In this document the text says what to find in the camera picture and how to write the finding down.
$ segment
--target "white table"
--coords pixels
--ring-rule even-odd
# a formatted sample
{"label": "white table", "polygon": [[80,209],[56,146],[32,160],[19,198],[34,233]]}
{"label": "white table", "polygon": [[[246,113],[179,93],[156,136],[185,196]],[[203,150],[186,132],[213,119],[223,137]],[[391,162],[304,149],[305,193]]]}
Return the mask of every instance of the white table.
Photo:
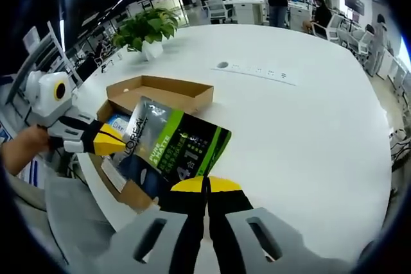
{"label": "white table", "polygon": [[[230,129],[232,139],[212,175],[238,182],[254,207],[299,230],[323,257],[353,262],[380,231],[390,192],[389,126],[348,50],[296,31],[226,24],[179,29],[150,63],[138,64],[132,53],[114,58],[82,85],[80,108],[97,111],[106,86],[140,74],[214,85],[214,103],[197,116]],[[222,61],[280,68],[298,85],[210,69]],[[88,156],[79,161],[112,226],[133,220]]]}

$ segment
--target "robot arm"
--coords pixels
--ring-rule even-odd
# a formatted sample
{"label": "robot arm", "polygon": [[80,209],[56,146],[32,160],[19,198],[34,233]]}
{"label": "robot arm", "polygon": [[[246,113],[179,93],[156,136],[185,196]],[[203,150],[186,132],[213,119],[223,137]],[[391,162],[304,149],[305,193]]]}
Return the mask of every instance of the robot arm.
{"label": "robot arm", "polygon": [[120,134],[111,126],[73,106],[67,73],[30,73],[26,95],[33,121],[47,128],[51,148],[64,147],[71,153],[97,155],[110,155],[125,149]]}
{"label": "robot arm", "polygon": [[145,210],[114,234],[102,255],[75,252],[72,272],[194,273],[207,204],[221,274],[349,273],[348,264],[315,255],[296,229],[254,209],[232,181],[199,176],[174,185],[161,200],[160,210]]}

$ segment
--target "l'oreal package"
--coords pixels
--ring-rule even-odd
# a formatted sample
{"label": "l'oreal package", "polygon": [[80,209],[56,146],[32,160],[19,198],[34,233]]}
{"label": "l'oreal package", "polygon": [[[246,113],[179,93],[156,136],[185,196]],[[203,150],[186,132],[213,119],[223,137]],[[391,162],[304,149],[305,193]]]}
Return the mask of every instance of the l'oreal package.
{"label": "l'oreal package", "polygon": [[207,176],[230,138],[225,128],[142,97],[123,136],[126,150],[110,157],[154,199],[181,180]]}

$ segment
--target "blue package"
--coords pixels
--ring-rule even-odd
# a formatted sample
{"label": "blue package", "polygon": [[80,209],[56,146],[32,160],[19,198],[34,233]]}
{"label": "blue package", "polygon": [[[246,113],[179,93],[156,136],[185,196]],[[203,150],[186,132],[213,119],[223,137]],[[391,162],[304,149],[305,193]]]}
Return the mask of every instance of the blue package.
{"label": "blue package", "polygon": [[113,129],[117,130],[121,135],[124,134],[127,124],[130,121],[130,116],[125,114],[113,114],[107,121]]}

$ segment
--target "power outlet strip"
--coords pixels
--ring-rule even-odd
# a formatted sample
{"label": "power outlet strip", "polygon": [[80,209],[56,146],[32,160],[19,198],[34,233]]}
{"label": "power outlet strip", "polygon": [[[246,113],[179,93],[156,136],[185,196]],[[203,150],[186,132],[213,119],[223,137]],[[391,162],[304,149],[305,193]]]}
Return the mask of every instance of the power outlet strip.
{"label": "power outlet strip", "polygon": [[239,65],[229,62],[220,62],[216,67],[211,68],[216,71],[225,71],[238,74],[251,75],[255,77],[275,80],[281,83],[297,86],[297,81],[294,76],[284,70],[264,69],[262,67],[253,67],[251,65]]}

